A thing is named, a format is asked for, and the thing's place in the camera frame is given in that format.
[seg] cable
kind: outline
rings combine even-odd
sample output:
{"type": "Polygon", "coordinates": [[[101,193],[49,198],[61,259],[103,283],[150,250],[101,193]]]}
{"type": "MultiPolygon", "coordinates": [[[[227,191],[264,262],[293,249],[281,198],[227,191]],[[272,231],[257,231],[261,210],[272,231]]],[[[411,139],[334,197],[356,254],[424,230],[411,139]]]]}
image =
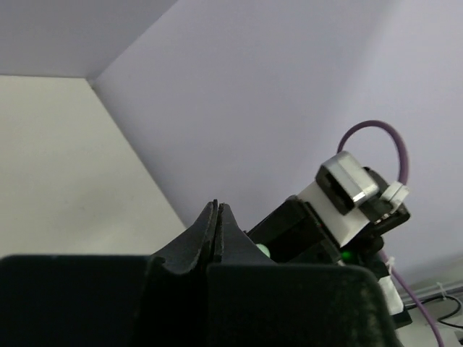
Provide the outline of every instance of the cable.
{"type": "Polygon", "coordinates": [[[341,141],[339,141],[337,153],[342,151],[344,145],[346,144],[346,141],[355,132],[363,128],[368,128],[368,127],[380,128],[386,131],[392,137],[392,140],[394,141],[394,144],[396,145],[397,154],[399,154],[399,178],[397,179],[397,181],[399,181],[402,184],[407,184],[408,176],[409,176],[409,159],[408,159],[407,147],[405,146],[404,139],[402,139],[402,136],[400,136],[397,130],[395,130],[395,128],[393,128],[390,124],[387,124],[384,121],[376,121],[376,120],[363,121],[357,125],[354,125],[352,128],[347,130],[346,134],[344,134],[344,136],[341,138],[341,141]]]}
{"type": "MultiPolygon", "coordinates": [[[[392,137],[392,140],[394,141],[394,144],[397,149],[397,154],[399,155],[399,178],[397,180],[402,184],[407,184],[408,176],[409,176],[409,158],[408,158],[407,147],[405,146],[405,142],[402,139],[402,136],[400,136],[400,134],[395,130],[395,128],[393,128],[390,124],[387,124],[384,121],[370,120],[370,121],[363,121],[357,125],[354,125],[352,128],[347,130],[346,134],[344,134],[344,136],[341,138],[341,141],[339,142],[339,145],[338,145],[338,153],[342,151],[346,141],[355,132],[363,128],[368,128],[368,127],[378,127],[386,131],[392,137]]],[[[383,258],[383,261],[387,262],[388,257],[386,256],[386,253],[384,253],[384,251],[380,251],[379,254],[383,258]]],[[[393,267],[391,267],[391,274],[395,277],[397,282],[399,282],[402,288],[408,293],[408,295],[410,295],[413,302],[416,303],[418,309],[421,311],[426,321],[428,321],[429,326],[431,330],[433,331],[434,336],[436,337],[438,346],[444,347],[442,336],[441,336],[441,333],[439,332],[436,321],[430,316],[429,312],[421,304],[421,301],[417,298],[413,290],[407,285],[405,280],[400,276],[400,274],[397,273],[397,271],[393,267]]]]}
{"type": "MultiPolygon", "coordinates": [[[[447,299],[450,299],[452,301],[455,301],[456,302],[456,309],[454,309],[452,312],[448,313],[448,314],[445,314],[444,316],[442,317],[439,317],[437,319],[437,321],[441,324],[444,324],[448,327],[455,327],[457,329],[463,329],[463,325],[456,325],[456,324],[451,324],[451,323],[448,323],[448,322],[444,322],[443,320],[446,320],[447,318],[450,318],[450,317],[453,317],[455,314],[457,314],[463,307],[463,304],[460,300],[458,300],[458,298],[454,297],[454,296],[445,296],[445,298],[447,299]]],[[[436,300],[442,300],[444,299],[444,297],[442,295],[439,295],[439,296],[434,296],[432,298],[429,298],[429,299],[426,299],[426,300],[423,300],[421,301],[421,304],[427,304],[428,302],[432,302],[432,301],[436,301],[436,300]]],[[[408,310],[411,310],[411,309],[415,309],[417,306],[416,305],[412,305],[410,307],[407,307],[408,310]]]]}

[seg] white wall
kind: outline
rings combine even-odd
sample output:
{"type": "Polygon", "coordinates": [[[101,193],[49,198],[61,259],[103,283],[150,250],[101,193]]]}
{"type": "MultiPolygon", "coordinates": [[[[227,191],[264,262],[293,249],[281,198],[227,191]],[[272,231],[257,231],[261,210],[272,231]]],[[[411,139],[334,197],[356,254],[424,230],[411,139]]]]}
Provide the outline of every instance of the white wall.
{"type": "MultiPolygon", "coordinates": [[[[414,280],[463,252],[462,15],[457,0],[180,1],[95,87],[187,224],[217,197],[249,228],[313,180],[351,125],[396,125],[413,216],[387,250],[414,280]]],[[[347,147],[395,178],[386,135],[347,147]]]]}
{"type": "Polygon", "coordinates": [[[2,0],[0,74],[100,74],[175,0],[2,0]]]}
{"type": "Polygon", "coordinates": [[[184,227],[84,79],[0,77],[0,257],[150,254],[184,227]]]}

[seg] lavender wall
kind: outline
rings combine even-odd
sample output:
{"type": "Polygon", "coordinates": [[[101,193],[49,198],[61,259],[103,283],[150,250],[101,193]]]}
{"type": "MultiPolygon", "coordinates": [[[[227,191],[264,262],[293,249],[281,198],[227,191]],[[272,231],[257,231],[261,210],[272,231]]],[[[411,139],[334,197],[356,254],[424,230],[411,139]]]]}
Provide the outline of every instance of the lavender wall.
{"type": "MultiPolygon", "coordinates": [[[[412,156],[413,217],[387,250],[415,280],[463,252],[462,17],[457,0],[181,0],[95,89],[186,224],[218,198],[249,228],[348,127],[391,122],[412,156]]],[[[379,130],[347,149],[395,178],[379,130]]]]}

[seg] ceiling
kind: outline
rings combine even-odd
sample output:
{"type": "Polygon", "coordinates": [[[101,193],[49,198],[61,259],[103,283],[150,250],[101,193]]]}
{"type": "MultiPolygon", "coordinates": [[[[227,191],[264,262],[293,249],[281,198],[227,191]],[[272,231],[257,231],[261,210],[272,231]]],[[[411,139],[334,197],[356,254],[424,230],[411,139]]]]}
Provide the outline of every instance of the ceiling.
{"type": "Polygon", "coordinates": [[[0,74],[98,76],[176,0],[3,0],[0,74]]]}

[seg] black cable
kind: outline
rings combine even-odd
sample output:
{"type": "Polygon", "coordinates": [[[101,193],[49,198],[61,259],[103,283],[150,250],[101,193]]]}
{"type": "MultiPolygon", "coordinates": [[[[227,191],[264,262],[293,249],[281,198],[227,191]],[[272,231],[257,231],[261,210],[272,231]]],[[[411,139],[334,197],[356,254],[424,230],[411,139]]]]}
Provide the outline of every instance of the black cable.
{"type": "MultiPolygon", "coordinates": [[[[463,325],[455,325],[455,324],[451,324],[451,323],[443,321],[443,320],[446,320],[447,318],[453,317],[455,314],[457,314],[460,311],[460,309],[462,309],[462,303],[460,302],[460,300],[458,300],[457,298],[455,298],[453,296],[446,296],[446,298],[456,302],[456,309],[454,309],[452,312],[450,312],[448,314],[445,314],[442,317],[439,317],[437,319],[437,321],[439,323],[447,325],[449,327],[456,327],[456,328],[459,328],[459,329],[463,329],[463,325]]],[[[443,300],[443,296],[442,295],[434,296],[432,298],[421,301],[421,303],[422,304],[427,304],[428,302],[432,302],[432,301],[436,301],[436,300],[443,300]]],[[[416,305],[412,305],[412,306],[408,306],[407,309],[411,310],[411,309],[415,309],[416,307],[417,307],[416,305]]]]}

